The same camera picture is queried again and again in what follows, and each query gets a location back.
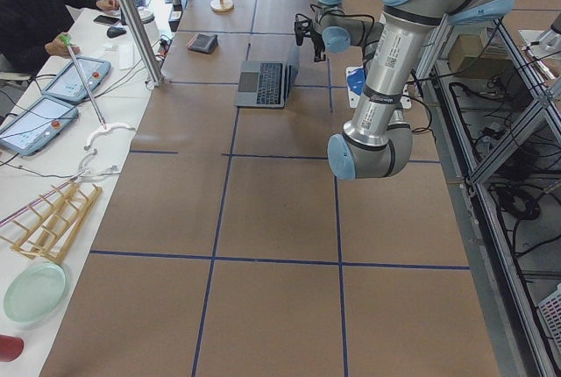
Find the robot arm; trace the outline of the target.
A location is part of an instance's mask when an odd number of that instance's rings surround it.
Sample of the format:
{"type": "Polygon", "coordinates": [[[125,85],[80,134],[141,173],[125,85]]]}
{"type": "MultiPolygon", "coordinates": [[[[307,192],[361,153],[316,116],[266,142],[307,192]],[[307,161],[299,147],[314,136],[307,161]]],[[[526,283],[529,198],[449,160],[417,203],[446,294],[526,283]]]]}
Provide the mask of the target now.
{"type": "Polygon", "coordinates": [[[295,14],[295,43],[311,39],[314,61],[324,61],[326,53],[341,53],[351,46],[370,50],[378,42],[382,25],[370,14],[347,14],[343,0],[316,0],[313,15],[295,14]]]}
{"type": "Polygon", "coordinates": [[[381,0],[384,29],[353,118],[330,137],[328,159],[340,180],[398,174],[408,163],[412,131],[401,92],[429,31],[443,19],[469,25],[502,18],[515,0],[381,0]]]}

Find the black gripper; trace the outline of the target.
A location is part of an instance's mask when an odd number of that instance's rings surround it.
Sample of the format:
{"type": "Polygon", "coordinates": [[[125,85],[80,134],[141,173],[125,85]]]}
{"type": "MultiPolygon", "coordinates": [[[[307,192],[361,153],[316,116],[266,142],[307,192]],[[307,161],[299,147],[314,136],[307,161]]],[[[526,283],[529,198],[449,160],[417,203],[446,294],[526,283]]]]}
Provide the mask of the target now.
{"type": "Polygon", "coordinates": [[[320,32],[314,27],[314,21],[301,13],[295,14],[295,43],[302,46],[305,38],[310,38],[314,47],[314,62],[325,61],[325,46],[320,32]]]}

